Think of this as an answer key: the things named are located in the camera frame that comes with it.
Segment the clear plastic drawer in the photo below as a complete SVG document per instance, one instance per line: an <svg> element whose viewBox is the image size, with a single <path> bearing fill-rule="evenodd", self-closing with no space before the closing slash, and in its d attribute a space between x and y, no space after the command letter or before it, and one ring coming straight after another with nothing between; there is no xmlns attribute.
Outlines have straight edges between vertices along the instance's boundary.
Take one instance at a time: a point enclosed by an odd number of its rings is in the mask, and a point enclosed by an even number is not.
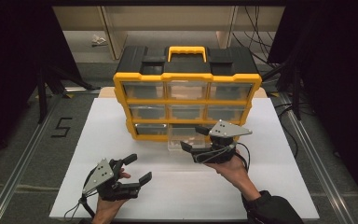
<svg viewBox="0 0 358 224"><path fill-rule="evenodd" d="M162 82L122 82L128 99L163 99L164 85Z"/></svg>
<svg viewBox="0 0 358 224"><path fill-rule="evenodd" d="M206 82L175 80L167 83L168 98L176 100L204 100Z"/></svg>
<svg viewBox="0 0 358 224"><path fill-rule="evenodd" d="M204 105L169 105L170 119L202 119Z"/></svg>
<svg viewBox="0 0 358 224"><path fill-rule="evenodd" d="M207 119L240 121L244 110L244 105L208 105Z"/></svg>
<svg viewBox="0 0 358 224"><path fill-rule="evenodd" d="M129 105L133 119L165 119L165 105Z"/></svg>
<svg viewBox="0 0 358 224"><path fill-rule="evenodd" d="M252 83L211 83L211 100L246 100L251 92Z"/></svg>
<svg viewBox="0 0 358 224"><path fill-rule="evenodd" d="M166 135L167 129L167 124L135 124L135 130L138 134Z"/></svg>
<svg viewBox="0 0 358 224"><path fill-rule="evenodd" d="M196 133L194 124L172 124L168 129L168 150L182 150L180 142L192 147L205 147L205 136Z"/></svg>

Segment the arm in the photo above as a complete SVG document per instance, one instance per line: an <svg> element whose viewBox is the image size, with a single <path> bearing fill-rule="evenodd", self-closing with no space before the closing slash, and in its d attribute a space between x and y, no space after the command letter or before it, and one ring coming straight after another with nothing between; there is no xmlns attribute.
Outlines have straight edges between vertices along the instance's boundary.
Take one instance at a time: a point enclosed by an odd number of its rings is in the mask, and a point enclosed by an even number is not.
<svg viewBox="0 0 358 224"><path fill-rule="evenodd" d="M214 168L241 192L250 223L303 223L295 209L284 198L258 191L248 176L242 160L234 156L225 163L205 163Z"/></svg>
<svg viewBox="0 0 358 224"><path fill-rule="evenodd" d="M124 173L124 168L121 168L120 178L130 178L131 175ZM118 210L127 200L120 200L114 202L108 202L98 198L97 211L95 217L92 220L92 224L109 224L115 218Z"/></svg>

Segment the gray floor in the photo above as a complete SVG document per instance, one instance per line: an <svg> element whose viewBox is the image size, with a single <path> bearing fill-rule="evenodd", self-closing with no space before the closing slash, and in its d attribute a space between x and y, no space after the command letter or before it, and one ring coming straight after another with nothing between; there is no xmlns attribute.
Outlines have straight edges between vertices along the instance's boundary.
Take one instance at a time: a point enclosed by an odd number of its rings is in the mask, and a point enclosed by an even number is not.
<svg viewBox="0 0 358 224"><path fill-rule="evenodd" d="M112 77L118 61L110 58L107 47L93 48L90 46L94 34L96 33L72 32L66 34L66 36L84 80L94 86L113 86ZM250 42L243 33L237 33L236 36L243 45L249 45ZM263 38L266 42L271 41L267 35L264 35ZM127 45L143 45L150 48L170 45L202 45L217 48L217 40L214 33L134 32L129 35ZM233 39L232 46L238 45L238 42ZM251 49L257 55L263 55L259 46L253 44ZM260 61L256 62L262 73L270 69ZM263 88L268 93L276 93L274 87L276 79L276 77L273 77L263 84ZM67 87L75 86L67 81L64 82L64 85ZM0 149L0 191L9 179L36 128L38 102L35 97L36 92L30 97L29 106L24 108L15 129L7 139L7 147ZM68 94L68 97L60 99L0 223L62 223L50 219L48 214L76 149L77 140L81 135L92 101L96 97L98 97L97 93L83 92ZM275 105L282 103L281 97L271 95L270 99ZM302 101L307 102L306 95L302 95ZM312 109L308 106L302 106L301 111L302 122L312 143L321 156L324 166L340 195L345 200L354 223L358 223L358 188L356 183L352 180L341 160L333 155L334 147L331 145L317 115L313 115ZM64 133L64 130L56 130L60 118L72 118L62 122L62 126L70 127L70 130L66 137L54 138L52 135ZM287 115L282 117L282 124L290 133L295 134ZM292 150L295 151L295 141L289 135L287 135L287 139ZM299 145L296 161L321 217L319 220L307 221L307 223L339 223L304 148L299 144L298 139L296 141Z"/></svg>

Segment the metal rail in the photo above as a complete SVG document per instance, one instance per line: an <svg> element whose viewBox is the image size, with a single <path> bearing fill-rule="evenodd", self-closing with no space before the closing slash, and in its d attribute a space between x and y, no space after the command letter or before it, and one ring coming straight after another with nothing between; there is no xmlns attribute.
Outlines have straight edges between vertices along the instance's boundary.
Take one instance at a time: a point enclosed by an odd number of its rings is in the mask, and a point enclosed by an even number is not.
<svg viewBox="0 0 358 224"><path fill-rule="evenodd" d="M290 100L285 93L281 93L281 99L283 104L290 104ZM319 154L312 144L310 137L308 136L301 120L297 120L296 116L293 112L289 111L289 119L292 122L296 134L303 145L308 158L310 159L310 163L312 164L313 170L315 171L316 175L319 178L319 181L324 188L324 192L330 201L334 211L336 212L337 218L339 223L353 223L353 218L351 216L351 212L348 209L348 206L345 203L345 200L339 194L336 185L334 184L333 180L331 179L329 173L327 172L324 164L319 157Z"/></svg>
<svg viewBox="0 0 358 224"><path fill-rule="evenodd" d="M37 149L37 146L43 136L43 132L48 126L50 116L53 113L58 102L61 100L61 98L62 98L61 95L55 95L52 98L52 101L50 103L50 109L45 119L43 120L42 123L37 124L37 127L34 131L33 136L31 137L31 140L28 142L28 145L25 148L24 152L22 153L19 161L17 162L17 165L14 168L13 172L11 173L10 178L4 185L4 188L0 193L0 219L2 218L2 215L5 213L5 210L14 194L15 189L19 185L20 180L30 160L34 155L35 150Z"/></svg>

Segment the hand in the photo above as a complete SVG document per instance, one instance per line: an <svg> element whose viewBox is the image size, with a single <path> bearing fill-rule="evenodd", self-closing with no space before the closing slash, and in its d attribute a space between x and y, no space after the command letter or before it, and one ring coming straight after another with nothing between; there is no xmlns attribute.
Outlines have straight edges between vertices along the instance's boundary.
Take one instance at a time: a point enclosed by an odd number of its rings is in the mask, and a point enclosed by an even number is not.
<svg viewBox="0 0 358 224"><path fill-rule="evenodd" d="M224 163L204 164L214 168L218 174L222 175L235 188L239 189L247 201L253 201L261 196L249 178L242 160L237 156L233 156L230 161Z"/></svg>
<svg viewBox="0 0 358 224"><path fill-rule="evenodd" d="M120 178L130 178L131 175L124 172L124 168L120 170ZM95 213L95 217L92 220L92 224L108 224L111 223L113 218L115 218L120 207L127 200L120 200L114 202L108 202L98 197L97 203L97 212Z"/></svg>

